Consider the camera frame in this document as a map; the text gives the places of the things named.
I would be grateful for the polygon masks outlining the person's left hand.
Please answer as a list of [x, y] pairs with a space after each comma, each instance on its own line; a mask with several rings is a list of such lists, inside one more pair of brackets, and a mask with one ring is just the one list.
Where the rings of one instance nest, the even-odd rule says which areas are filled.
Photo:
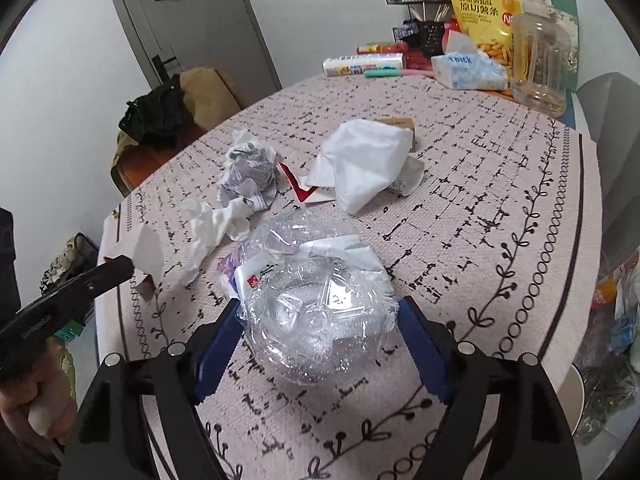
[[77, 403], [51, 341], [24, 374], [2, 382], [1, 417], [17, 439], [30, 445], [67, 443]]

